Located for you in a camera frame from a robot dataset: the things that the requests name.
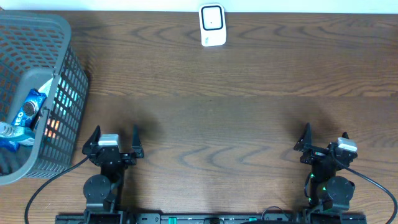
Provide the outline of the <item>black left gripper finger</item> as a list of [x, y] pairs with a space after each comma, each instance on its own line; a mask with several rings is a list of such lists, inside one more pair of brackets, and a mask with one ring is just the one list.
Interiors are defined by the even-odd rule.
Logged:
[[131, 147], [134, 152], [142, 152], [142, 144], [141, 144], [141, 139], [139, 137], [139, 129], [136, 124], [133, 126]]
[[84, 149], [92, 149], [93, 147], [98, 145], [99, 138], [101, 136], [100, 126], [97, 125], [93, 134], [89, 137], [86, 143], [84, 143]]

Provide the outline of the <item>teal mouthwash bottle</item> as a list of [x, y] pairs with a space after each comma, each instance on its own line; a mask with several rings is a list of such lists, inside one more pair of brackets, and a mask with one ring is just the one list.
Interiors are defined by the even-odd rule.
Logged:
[[1, 122], [1, 140], [17, 142], [24, 146], [33, 146], [35, 133], [28, 127], [13, 126], [11, 124]]

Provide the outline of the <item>blue Oreo cookie pack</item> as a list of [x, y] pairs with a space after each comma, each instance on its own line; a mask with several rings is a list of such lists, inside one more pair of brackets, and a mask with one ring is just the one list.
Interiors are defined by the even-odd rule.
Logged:
[[[15, 115], [14, 119], [8, 123], [13, 126], [23, 126], [30, 129], [32, 123], [37, 116], [37, 113], [41, 109], [47, 95], [45, 93], [40, 93], [36, 89], [31, 89], [26, 96], [22, 106]], [[21, 144], [17, 142], [9, 142], [1, 140], [1, 147], [5, 147], [9, 151], [17, 151]]]

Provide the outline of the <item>white wet wipes pack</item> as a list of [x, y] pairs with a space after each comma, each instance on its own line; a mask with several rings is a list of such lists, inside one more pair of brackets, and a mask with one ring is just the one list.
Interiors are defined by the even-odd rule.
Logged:
[[[45, 93], [47, 97], [49, 97], [50, 87], [52, 85], [53, 78], [46, 81], [38, 90], [40, 93]], [[57, 88], [55, 92], [55, 98], [59, 101], [53, 101], [58, 109], [58, 112], [61, 112], [61, 115], [66, 115], [67, 110], [72, 109], [74, 107], [74, 102], [80, 99], [80, 96], [75, 90], [66, 83], [65, 80], [59, 79], [58, 83], [61, 85], [62, 88]]]

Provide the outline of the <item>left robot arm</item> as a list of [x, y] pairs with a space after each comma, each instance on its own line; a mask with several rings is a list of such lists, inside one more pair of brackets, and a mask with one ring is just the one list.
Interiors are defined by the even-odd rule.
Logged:
[[144, 157], [139, 129], [136, 125], [133, 126], [131, 147], [131, 152], [121, 152], [119, 135], [101, 134], [99, 126], [83, 145], [82, 153], [100, 168], [100, 173], [91, 176], [83, 186], [83, 194], [86, 198], [83, 223], [136, 222], [133, 214], [121, 208], [125, 170], [136, 165], [137, 160]]

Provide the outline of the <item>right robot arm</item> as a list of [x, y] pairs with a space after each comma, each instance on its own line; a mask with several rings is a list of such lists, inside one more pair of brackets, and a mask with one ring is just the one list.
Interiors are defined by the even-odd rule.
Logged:
[[294, 146], [302, 153], [300, 162], [311, 166], [304, 185], [308, 208], [297, 214], [301, 223], [342, 223], [343, 212], [349, 210], [355, 184], [336, 173], [357, 158], [357, 145], [344, 132], [336, 141], [322, 148], [313, 145], [311, 125]]

